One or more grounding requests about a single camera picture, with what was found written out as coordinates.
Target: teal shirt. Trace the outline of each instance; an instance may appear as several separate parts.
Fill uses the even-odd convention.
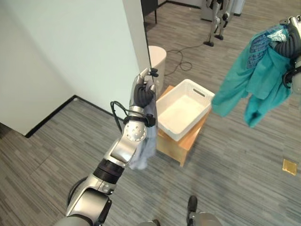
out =
[[[254,127],[271,109],[279,106],[291,94],[282,84],[282,75],[291,67],[290,59],[279,55],[269,46],[268,36],[283,30],[275,26],[251,39],[229,70],[220,90],[212,100],[213,111],[224,117],[249,93],[244,119]]]

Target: black power cord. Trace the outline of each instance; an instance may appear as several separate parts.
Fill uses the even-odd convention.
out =
[[[172,72],[170,72],[168,74],[165,74],[165,76],[173,74],[178,69],[178,67],[180,67],[182,71],[185,71],[185,72],[190,71],[192,69],[192,63],[188,62],[188,61],[183,61],[184,55],[183,55],[182,51],[185,50],[185,49],[189,49],[189,48],[198,48],[198,47],[201,47],[203,45],[204,44],[202,43],[202,44],[200,44],[198,46],[190,46],[190,47],[184,47],[184,48],[182,48],[180,50],[172,49],[172,50],[167,51],[167,53],[180,54],[181,55],[181,60],[177,64],[177,66],[175,67],[175,69]]]
[[[139,115],[141,115],[147,121],[148,124],[150,123],[149,119],[143,113],[132,111],[132,110],[128,110],[120,102],[118,102],[118,101],[111,101],[110,102],[110,106],[111,106],[112,114],[114,116],[115,122],[117,124],[117,127],[118,127],[120,133],[122,133],[122,128],[121,128],[121,125],[120,125],[120,122],[119,122],[119,118],[116,115],[116,111],[115,111],[114,105],[117,105],[119,108],[121,108],[123,110],[123,112],[126,114],[126,116],[128,116],[127,112],[139,114]]]

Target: black cable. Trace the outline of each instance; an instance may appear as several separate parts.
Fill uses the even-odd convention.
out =
[[[125,108],[120,102],[118,102],[118,101],[111,101],[111,102],[110,102],[110,105],[111,105],[111,109],[112,109],[112,114],[113,114],[113,116],[114,116],[115,122],[116,122],[116,124],[117,124],[117,126],[118,126],[118,129],[119,129],[120,133],[122,133],[122,128],[121,128],[119,119],[118,119],[118,117],[117,117],[117,115],[116,115],[116,113],[115,113],[116,111],[115,111],[114,105],[117,105],[118,107],[120,107],[120,108],[124,111],[124,113],[126,114],[126,116],[128,116],[127,112],[139,114],[139,115],[141,115],[143,118],[146,119],[146,121],[147,121],[148,124],[150,123],[149,119],[148,119],[143,113],[136,112],[136,111],[132,111],[132,110],[128,110],[128,109],[126,109],[126,108]]]
[[[165,76],[173,74],[178,69],[178,67],[180,67],[182,71],[185,71],[185,72],[190,71],[192,69],[192,63],[188,62],[188,61],[183,61],[184,55],[183,55],[182,51],[185,50],[185,49],[189,49],[189,48],[198,48],[198,47],[201,47],[202,45],[204,45],[204,44],[202,43],[202,44],[200,44],[198,46],[184,47],[184,48],[182,48],[180,50],[172,49],[172,50],[167,51],[167,53],[180,54],[181,55],[181,60],[177,64],[177,66],[175,67],[175,69],[172,72],[170,72],[168,74],[165,74]],[[184,65],[189,65],[189,68],[188,69],[183,68]]]
[[[75,190],[79,187],[79,185],[81,183],[83,183],[88,177],[82,178],[80,179],[78,182],[76,182],[71,189],[68,192],[68,198],[67,198],[67,206],[69,206],[70,202],[71,202],[71,198],[74,195]]]

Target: basket handle hole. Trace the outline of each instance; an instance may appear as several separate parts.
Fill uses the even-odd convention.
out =
[[[193,91],[195,91],[197,94],[200,94],[201,96],[205,97],[205,94],[204,93],[201,93],[200,91],[196,90],[196,89],[193,89]]]

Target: gray cloth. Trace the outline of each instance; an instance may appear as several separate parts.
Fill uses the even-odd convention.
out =
[[[154,84],[152,80],[148,80],[146,83],[146,90]],[[143,170],[147,167],[147,159],[154,156],[156,153],[156,140],[158,133],[158,117],[157,117],[157,108],[156,108],[156,95],[144,108],[144,114],[152,114],[156,118],[156,125],[153,127],[147,128],[146,138],[138,145],[136,148],[135,155],[129,163],[131,169]]]

